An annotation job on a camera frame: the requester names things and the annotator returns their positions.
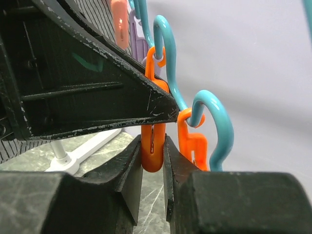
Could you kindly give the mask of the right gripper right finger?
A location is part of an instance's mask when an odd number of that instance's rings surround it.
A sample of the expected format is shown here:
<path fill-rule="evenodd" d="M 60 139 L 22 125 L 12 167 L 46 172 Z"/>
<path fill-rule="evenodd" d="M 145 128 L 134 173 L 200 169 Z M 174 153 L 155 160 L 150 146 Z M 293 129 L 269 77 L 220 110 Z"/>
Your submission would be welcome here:
<path fill-rule="evenodd" d="M 309 234 L 312 206 L 289 173 L 204 172 L 167 136 L 166 220 L 173 234 Z"/>

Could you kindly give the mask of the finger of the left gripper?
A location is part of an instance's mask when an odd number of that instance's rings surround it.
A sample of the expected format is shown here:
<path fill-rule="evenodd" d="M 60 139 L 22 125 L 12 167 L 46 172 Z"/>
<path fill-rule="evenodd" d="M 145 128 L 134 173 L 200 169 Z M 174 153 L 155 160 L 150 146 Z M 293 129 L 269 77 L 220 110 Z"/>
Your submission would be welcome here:
<path fill-rule="evenodd" d="M 174 122 L 174 98 L 75 0 L 0 3 L 0 137 L 58 140 Z"/>

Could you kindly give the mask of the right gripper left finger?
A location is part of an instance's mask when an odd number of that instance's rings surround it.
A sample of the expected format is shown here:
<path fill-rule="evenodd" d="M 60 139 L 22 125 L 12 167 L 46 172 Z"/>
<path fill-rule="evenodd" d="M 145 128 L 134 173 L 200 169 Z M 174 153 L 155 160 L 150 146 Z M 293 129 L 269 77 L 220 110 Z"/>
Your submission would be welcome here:
<path fill-rule="evenodd" d="M 82 177 L 63 172 L 2 171 L 3 234 L 130 234 L 142 184 L 137 136 L 114 158 Z"/>

